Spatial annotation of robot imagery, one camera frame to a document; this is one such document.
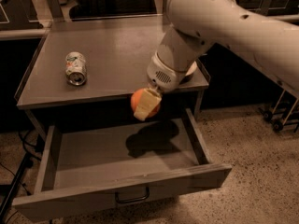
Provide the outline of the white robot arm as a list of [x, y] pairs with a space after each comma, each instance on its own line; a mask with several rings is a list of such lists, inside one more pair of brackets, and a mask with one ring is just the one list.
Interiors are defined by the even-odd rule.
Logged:
[[220, 44], [282, 87], [299, 93], [299, 27], [253, 13], [235, 0], [167, 0], [170, 27], [147, 69], [149, 85], [131, 98], [134, 116], [150, 117], [195, 59]]

